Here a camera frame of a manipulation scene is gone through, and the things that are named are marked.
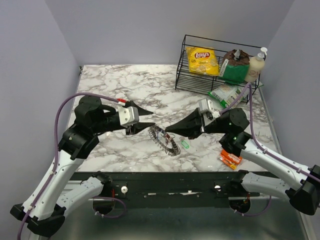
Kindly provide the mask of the green key tag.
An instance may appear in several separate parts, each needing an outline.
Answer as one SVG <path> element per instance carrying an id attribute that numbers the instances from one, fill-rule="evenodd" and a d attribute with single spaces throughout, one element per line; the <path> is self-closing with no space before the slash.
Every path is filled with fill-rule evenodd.
<path id="1" fill-rule="evenodd" d="M 187 140 L 186 140 L 185 137 L 181 136 L 181 137 L 179 138 L 179 140 L 180 140 L 180 144 L 181 144 L 185 149 L 189 149 L 189 148 L 190 148 L 190 145 L 189 145 L 189 143 L 187 142 Z"/>

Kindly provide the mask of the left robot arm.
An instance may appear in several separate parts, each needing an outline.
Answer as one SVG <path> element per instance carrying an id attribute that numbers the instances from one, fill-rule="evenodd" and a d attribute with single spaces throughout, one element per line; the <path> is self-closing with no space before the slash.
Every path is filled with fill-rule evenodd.
<path id="1" fill-rule="evenodd" d="M 112 179 L 98 171 L 78 187 L 63 194 L 75 171 L 98 145 L 99 136 L 118 130 L 135 135 L 151 126 L 140 122 L 149 110 L 132 100 L 116 99 L 117 107 L 104 105 L 103 95 L 80 92 L 75 120 L 62 135 L 54 138 L 54 159 L 41 182 L 23 203 L 14 205 L 10 214 L 30 230 L 31 240 L 48 240 L 64 224 L 67 216 L 90 199 L 103 199 L 115 205 Z"/>

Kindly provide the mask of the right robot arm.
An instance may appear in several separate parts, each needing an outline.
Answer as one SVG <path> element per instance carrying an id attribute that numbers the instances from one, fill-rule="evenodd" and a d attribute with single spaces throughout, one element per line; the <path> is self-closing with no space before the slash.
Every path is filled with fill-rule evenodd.
<path id="1" fill-rule="evenodd" d="M 320 207 L 320 167 L 298 163 L 263 146 L 254 134 L 245 131 L 249 125 L 250 120 L 241 108 L 215 112 L 197 108 L 184 119 L 166 127 L 165 131 L 190 140 L 201 134 L 223 134 L 219 143 L 227 153 L 263 167 L 280 180 L 261 179 L 247 172 L 230 183 L 230 191 L 234 195 L 264 193 L 284 198 L 299 212 L 314 215 Z"/>

